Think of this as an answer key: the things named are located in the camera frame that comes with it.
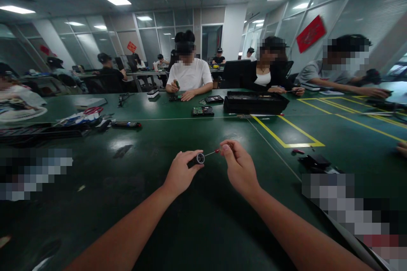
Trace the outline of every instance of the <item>gray t-shirt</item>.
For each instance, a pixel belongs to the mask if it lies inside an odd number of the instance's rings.
[[[318,60],[309,62],[298,74],[295,83],[307,83],[313,78],[320,78],[334,83],[347,84],[353,77],[353,74],[346,70],[323,70],[322,60]]]

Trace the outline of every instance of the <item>hand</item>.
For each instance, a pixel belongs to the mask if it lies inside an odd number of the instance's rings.
[[[397,144],[398,146],[396,149],[405,157],[407,158],[407,143],[400,142]]]
[[[177,80],[174,80],[172,83],[171,83],[171,88],[170,88],[170,90],[171,90],[171,92],[172,93],[176,93],[176,92],[178,92],[179,91],[179,89],[178,89],[178,87],[177,87],[177,84],[176,84],[176,81]]]
[[[287,91],[285,91],[285,89],[281,88],[281,87],[275,87],[275,88],[270,88],[267,90],[267,92],[275,92],[278,94],[286,94]]]
[[[390,96],[389,90],[374,87],[355,88],[354,93],[383,99],[386,99]]]
[[[194,90],[185,91],[185,92],[182,94],[181,101],[187,102],[187,101],[191,100],[194,96],[195,96]]]
[[[295,93],[296,96],[303,96],[305,93],[305,88],[303,87],[294,87],[292,88],[292,90],[297,90],[297,92]]]
[[[228,163],[228,177],[233,187],[245,198],[260,189],[253,160],[237,141],[224,140],[222,154]]]
[[[181,195],[191,184],[192,179],[198,170],[203,168],[203,164],[196,164],[188,168],[187,163],[196,157],[203,150],[179,152],[168,171],[163,187],[174,196]]]

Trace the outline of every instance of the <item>red decoration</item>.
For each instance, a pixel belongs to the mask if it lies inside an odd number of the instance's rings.
[[[41,50],[41,52],[43,52],[43,53],[47,54],[47,56],[49,56],[49,54],[50,54],[50,49],[48,49],[46,46],[40,45],[40,46],[39,46],[39,49]]]
[[[137,49],[137,47],[136,47],[131,41],[128,42],[127,48],[128,48],[132,53],[134,53],[134,52],[136,51],[136,49]]]
[[[325,26],[323,25],[321,17],[318,15],[297,37],[300,53],[306,51],[325,34]]]

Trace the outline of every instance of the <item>green workbench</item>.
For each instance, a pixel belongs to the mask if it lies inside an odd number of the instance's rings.
[[[225,113],[223,105],[212,105],[214,117],[191,117],[203,96],[169,102],[167,93],[160,92],[154,101],[138,93],[122,108],[117,108],[118,94],[89,97],[106,98],[103,114],[115,113],[115,119],[143,127],[110,128],[103,134],[42,144],[47,149],[71,149],[73,166],[66,175],[55,176],[54,183],[43,184],[42,192],[31,193],[31,201],[3,203],[6,225],[0,233],[12,235],[0,253],[5,270],[31,267],[52,242],[61,242],[61,247],[46,270],[62,269],[162,185],[180,150],[209,153],[227,138],[240,141],[251,154],[267,192],[348,249],[324,213],[301,194],[304,169],[298,155],[291,155],[292,147],[312,153],[312,145],[346,173],[388,174],[398,177],[397,183],[407,181],[407,161],[392,153],[397,139],[407,140],[406,127],[358,114],[369,109],[364,97],[288,95],[284,117],[250,119]],[[47,98],[46,114],[15,125],[56,122],[75,112],[77,98],[83,96]],[[118,157],[118,150],[128,145],[130,149]],[[134,269],[294,269],[262,220],[230,185],[226,169],[223,157],[208,156],[189,189],[163,215]],[[372,188],[368,192],[375,195]]]

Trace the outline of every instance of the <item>black cap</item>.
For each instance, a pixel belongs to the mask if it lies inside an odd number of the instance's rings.
[[[102,63],[105,64],[107,63],[109,60],[111,60],[111,56],[107,55],[106,53],[100,53],[98,54],[98,60]]]
[[[50,67],[58,68],[60,67],[64,62],[56,57],[48,57],[47,58],[47,63]]]
[[[360,52],[365,51],[366,47],[372,43],[365,36],[360,34],[343,35],[332,40],[328,51],[332,52]]]

